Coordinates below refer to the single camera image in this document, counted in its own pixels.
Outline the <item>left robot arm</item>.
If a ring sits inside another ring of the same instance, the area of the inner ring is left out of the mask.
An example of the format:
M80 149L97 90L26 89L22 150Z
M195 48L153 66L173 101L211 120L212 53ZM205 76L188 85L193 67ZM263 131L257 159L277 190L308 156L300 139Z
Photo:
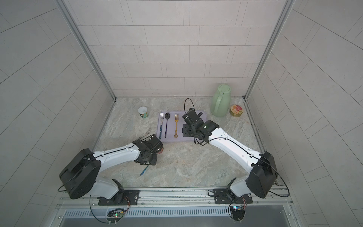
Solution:
M59 174L62 185L58 191L67 192L73 200L96 196L100 206L136 205L138 190L125 190L116 179L104 179L99 173L131 161L154 166L163 149L162 142L154 134L111 150L92 152L83 149Z

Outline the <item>gold ornate fork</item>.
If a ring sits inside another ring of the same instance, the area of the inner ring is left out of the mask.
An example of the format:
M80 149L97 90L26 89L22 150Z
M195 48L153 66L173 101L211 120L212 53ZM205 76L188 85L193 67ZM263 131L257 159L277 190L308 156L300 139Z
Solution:
M178 138L178 122L179 122L179 114L175 114L175 134L174 138Z

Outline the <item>black glossy spoon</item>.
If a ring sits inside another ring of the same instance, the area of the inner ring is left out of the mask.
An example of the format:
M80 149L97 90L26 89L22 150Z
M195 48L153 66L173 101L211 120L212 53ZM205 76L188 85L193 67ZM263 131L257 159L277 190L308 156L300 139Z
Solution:
M165 113L164 118L166 119L166 125L165 125L165 133L164 133L164 137L166 138L166 137L167 137L167 126L168 126L168 120L170 119L170 113L169 113L169 112Z

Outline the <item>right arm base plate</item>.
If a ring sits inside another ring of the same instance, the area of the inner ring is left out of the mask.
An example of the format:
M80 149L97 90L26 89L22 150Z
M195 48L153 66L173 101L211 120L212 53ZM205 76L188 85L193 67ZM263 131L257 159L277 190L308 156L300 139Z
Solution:
M208 192L208 196L214 199L215 204L252 204L251 194L236 196L230 189L215 188Z

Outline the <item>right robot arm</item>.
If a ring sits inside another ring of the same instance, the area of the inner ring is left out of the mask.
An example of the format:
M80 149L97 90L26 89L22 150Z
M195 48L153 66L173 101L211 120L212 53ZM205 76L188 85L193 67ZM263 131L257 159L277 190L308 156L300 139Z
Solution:
M243 178L233 179L226 187L226 197L229 201L236 202L248 194L266 198L278 177L274 157L268 152L262 154L243 145L215 122L211 120L204 122L200 118L201 115L190 109L182 116L189 127L189 134L196 141L202 140L221 149L248 172Z

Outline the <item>rainbow iridescent spoon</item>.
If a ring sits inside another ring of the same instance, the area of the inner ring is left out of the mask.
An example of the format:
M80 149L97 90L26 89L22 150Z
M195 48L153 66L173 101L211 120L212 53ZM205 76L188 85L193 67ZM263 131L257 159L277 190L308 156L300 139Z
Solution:
M145 169L141 172L140 176L143 176L145 174L148 167L149 167L149 165L146 165Z

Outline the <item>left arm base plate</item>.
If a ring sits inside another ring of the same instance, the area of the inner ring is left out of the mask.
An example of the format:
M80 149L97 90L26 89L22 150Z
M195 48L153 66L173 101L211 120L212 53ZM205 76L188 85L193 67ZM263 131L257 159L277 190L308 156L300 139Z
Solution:
M140 195L140 190L125 190L118 192L111 199L104 197L98 197L99 206L126 206L126 205L137 205Z

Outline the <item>lilac plastic tray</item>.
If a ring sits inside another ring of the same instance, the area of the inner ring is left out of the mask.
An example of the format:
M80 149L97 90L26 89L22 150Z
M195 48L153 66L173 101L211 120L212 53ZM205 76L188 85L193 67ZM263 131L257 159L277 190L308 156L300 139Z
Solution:
M163 130L162 130L162 139L160 140L162 143L165 142L193 142L193 137L183 137L182 135L182 126L185 124L182 116L184 115L184 111L161 111L160 113L170 113L170 119L168 120L167 126L167 137L164 137L165 133L165 125L166 119L163 121ZM160 113L158 114L158 122L157 122L157 131L156 135L159 137L159 128L160 128ZM179 114L179 122L178 122L178 138L174 138L175 134L175 114Z

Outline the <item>teal handled fork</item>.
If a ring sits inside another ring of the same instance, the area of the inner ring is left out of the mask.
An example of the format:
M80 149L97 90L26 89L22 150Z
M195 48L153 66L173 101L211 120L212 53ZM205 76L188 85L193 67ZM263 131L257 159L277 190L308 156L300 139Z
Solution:
M164 113L160 113L160 128L159 128L159 139L162 139L162 130L163 130L163 121L164 121Z

